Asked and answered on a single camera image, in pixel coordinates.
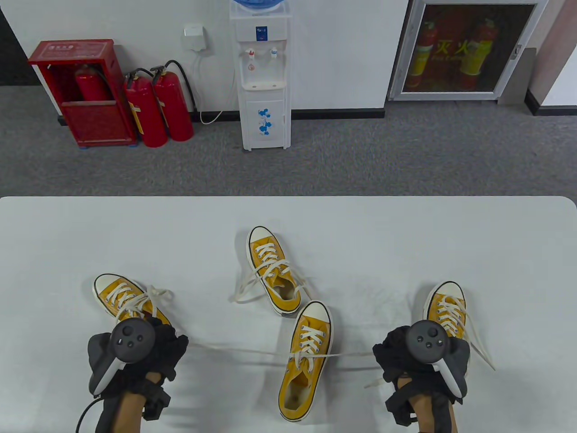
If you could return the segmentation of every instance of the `red fire extinguisher cabinet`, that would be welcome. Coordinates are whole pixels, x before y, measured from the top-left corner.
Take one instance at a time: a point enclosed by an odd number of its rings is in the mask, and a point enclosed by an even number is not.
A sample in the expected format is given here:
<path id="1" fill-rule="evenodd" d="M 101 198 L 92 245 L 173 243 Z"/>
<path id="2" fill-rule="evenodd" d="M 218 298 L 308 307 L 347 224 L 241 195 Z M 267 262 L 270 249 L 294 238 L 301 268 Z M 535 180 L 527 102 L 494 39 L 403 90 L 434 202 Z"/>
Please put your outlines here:
<path id="1" fill-rule="evenodd" d="M 28 62 L 40 69 L 80 147 L 137 143 L 112 39 L 42 41 Z M 110 100 L 84 100 L 76 75 L 87 68 L 110 88 Z"/>

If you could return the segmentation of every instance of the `yellow label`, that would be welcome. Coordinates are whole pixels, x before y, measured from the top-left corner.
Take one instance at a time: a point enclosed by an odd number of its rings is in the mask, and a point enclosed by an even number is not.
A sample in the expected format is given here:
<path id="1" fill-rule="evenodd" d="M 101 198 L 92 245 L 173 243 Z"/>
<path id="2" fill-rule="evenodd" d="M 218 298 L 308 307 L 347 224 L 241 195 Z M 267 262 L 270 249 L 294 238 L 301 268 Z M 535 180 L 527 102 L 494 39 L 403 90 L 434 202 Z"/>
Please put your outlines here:
<path id="1" fill-rule="evenodd" d="M 129 102 L 128 104 L 130 104 L 130 111 L 132 111 L 132 114 L 134 115 L 134 120 L 136 121 L 138 132 L 140 132 L 141 135 L 144 135 L 143 126 L 140 124 L 140 119 L 138 118 L 138 111 L 140 111 L 140 109 L 134 106 L 132 102 Z"/>
<path id="2" fill-rule="evenodd" d="M 166 121 L 166 115 L 164 114 L 164 107 L 166 107 L 166 105 L 160 99 L 156 98 L 156 100 L 158 101 L 158 105 L 160 105 L 160 112 L 162 113 L 162 117 L 164 118 L 164 124 L 168 127 L 168 122 Z"/>
<path id="3" fill-rule="evenodd" d="M 417 47 L 415 54 L 413 54 L 411 65 L 409 66 L 409 75 L 417 77 L 423 75 L 432 50 L 432 45 L 430 47 Z"/>
<path id="4" fill-rule="evenodd" d="M 461 72 L 467 75 L 479 75 L 485 59 L 493 48 L 493 41 L 484 40 L 481 42 L 471 42 L 469 53 L 463 57 Z"/>

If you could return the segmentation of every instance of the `vr controller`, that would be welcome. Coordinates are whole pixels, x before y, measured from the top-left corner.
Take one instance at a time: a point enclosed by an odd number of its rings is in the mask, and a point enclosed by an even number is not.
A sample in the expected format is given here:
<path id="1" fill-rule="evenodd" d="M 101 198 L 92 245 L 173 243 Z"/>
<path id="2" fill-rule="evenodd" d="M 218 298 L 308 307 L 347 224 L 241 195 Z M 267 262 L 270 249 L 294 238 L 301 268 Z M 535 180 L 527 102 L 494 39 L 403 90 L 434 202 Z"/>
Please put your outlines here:
<path id="1" fill-rule="evenodd" d="M 88 353 L 96 362 L 88 383 L 90 393 L 99 396 L 118 370 L 145 359 L 154 347 L 155 339 L 152 325 L 140 318 L 126 319 L 116 325 L 105 345 L 100 335 L 92 337 Z"/>
<path id="2" fill-rule="evenodd" d="M 441 325 L 431 320 L 416 322 L 407 331 L 406 343 L 409 353 L 417 361 L 430 364 L 441 373 L 455 397 L 464 398 L 467 395 L 465 371 L 459 368 L 463 354 L 458 348 L 451 350 L 451 341 Z"/>

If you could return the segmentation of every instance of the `electrical outlet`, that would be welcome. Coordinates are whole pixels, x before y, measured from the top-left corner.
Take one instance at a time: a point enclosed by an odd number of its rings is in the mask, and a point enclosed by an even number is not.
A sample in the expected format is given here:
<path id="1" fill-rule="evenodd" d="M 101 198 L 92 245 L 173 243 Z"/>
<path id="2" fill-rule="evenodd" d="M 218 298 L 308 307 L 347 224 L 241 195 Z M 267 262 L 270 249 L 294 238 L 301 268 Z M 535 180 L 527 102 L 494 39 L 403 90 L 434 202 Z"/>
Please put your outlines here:
<path id="1" fill-rule="evenodd" d="M 204 27 L 202 24 L 188 24 L 184 27 L 181 35 L 181 45 L 183 50 L 202 51 L 207 48 L 207 40 L 204 37 Z"/>

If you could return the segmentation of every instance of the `fire hose cabinet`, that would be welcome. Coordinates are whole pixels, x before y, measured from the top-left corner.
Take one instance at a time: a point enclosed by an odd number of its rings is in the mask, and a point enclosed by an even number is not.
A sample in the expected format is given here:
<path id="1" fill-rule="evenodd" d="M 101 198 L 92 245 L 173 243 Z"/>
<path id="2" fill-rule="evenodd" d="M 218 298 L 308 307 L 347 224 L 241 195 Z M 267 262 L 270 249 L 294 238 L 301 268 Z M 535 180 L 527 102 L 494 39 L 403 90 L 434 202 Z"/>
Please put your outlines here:
<path id="1" fill-rule="evenodd" d="M 42 41 L 28 62 L 38 66 L 80 148 L 136 145 L 112 39 Z"/>

